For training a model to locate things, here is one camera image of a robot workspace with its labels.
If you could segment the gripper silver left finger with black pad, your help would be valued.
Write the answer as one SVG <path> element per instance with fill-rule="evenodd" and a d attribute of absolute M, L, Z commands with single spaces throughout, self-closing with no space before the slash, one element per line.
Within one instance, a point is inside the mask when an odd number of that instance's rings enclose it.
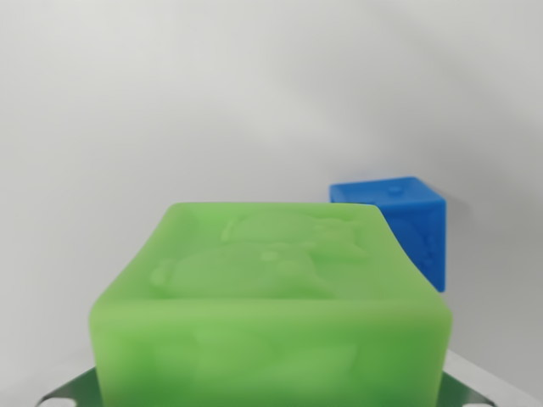
<path fill-rule="evenodd" d="M 43 396 L 37 407 L 101 407 L 101 393 L 94 368 Z"/>

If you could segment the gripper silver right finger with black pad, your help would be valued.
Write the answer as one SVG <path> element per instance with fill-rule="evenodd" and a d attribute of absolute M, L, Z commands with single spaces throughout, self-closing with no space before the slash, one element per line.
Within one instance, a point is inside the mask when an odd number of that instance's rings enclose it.
<path fill-rule="evenodd" d="M 448 350 L 440 387 L 440 405 L 542 406 L 542 402 Z"/>

